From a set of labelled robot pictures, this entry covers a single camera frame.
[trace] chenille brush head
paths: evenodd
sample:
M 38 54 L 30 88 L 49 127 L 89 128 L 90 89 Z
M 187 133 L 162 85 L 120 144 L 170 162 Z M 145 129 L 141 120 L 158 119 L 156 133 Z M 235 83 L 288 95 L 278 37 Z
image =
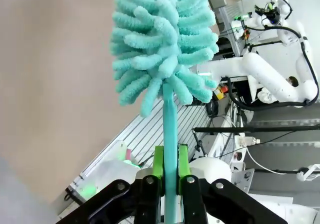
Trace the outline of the chenille brush head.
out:
M 114 79 L 122 106 L 133 104 L 145 89 L 140 114 L 146 117 L 162 85 L 168 83 L 183 105 L 193 96 L 212 98 L 216 83 L 190 72 L 218 52 L 216 23 L 208 0 L 115 0 L 111 37 Z

